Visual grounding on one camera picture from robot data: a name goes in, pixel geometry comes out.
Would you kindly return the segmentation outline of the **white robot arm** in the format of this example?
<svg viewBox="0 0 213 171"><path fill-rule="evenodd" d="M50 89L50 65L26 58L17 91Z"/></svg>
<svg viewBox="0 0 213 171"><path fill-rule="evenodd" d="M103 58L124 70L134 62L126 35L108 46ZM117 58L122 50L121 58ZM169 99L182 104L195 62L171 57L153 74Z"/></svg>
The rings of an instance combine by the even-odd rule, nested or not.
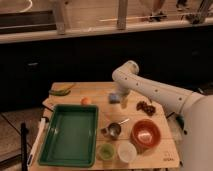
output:
<svg viewBox="0 0 213 171"><path fill-rule="evenodd" d="M112 72L118 96L123 98L133 90L181 114L187 133L180 143L180 171L213 171L213 95L146 79L138 73L139 66L132 60Z"/></svg>

